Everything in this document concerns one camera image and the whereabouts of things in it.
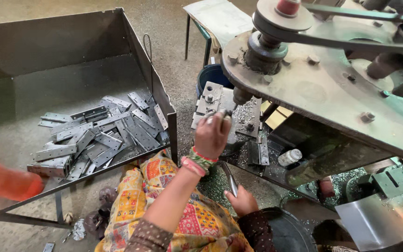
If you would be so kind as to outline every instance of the woman's hand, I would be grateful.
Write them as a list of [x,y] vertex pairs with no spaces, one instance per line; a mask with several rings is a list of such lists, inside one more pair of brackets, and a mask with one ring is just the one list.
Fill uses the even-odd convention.
[[195,130],[195,150],[205,158],[217,159],[225,149],[231,117],[224,112],[204,116]]
[[225,195],[230,201],[232,208],[238,217],[245,216],[255,211],[259,211],[256,199],[251,192],[245,190],[242,185],[237,187],[237,198],[231,192],[225,191]]

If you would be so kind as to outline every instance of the blue bucket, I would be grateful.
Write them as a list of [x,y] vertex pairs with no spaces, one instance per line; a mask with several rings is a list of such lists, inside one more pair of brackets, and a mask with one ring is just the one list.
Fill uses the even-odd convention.
[[220,64],[206,65],[198,73],[197,87],[195,88],[198,98],[200,98],[200,95],[203,94],[203,90],[205,89],[207,81],[223,85],[225,88],[234,88],[233,84],[229,82],[228,78],[223,75],[222,67],[220,66]]

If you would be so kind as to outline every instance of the red cap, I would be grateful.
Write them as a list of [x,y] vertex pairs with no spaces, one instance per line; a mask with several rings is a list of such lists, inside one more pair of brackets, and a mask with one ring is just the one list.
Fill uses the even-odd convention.
[[276,9],[286,15],[293,16],[298,12],[301,0],[280,0]]

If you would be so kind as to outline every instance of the woman's right hand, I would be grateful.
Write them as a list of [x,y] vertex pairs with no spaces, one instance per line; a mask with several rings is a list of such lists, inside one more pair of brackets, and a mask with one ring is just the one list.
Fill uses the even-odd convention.
[[259,211],[259,207],[257,206],[257,202],[253,194],[245,190],[242,185],[237,187],[237,198],[234,197],[231,192],[225,191],[224,193],[238,217]]

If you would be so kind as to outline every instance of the crumpled paper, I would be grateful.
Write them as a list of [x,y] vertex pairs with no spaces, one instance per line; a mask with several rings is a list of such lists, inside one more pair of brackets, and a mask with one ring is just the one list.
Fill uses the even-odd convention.
[[85,238],[85,227],[83,227],[83,219],[79,219],[74,223],[73,229],[73,239],[76,241],[80,241]]

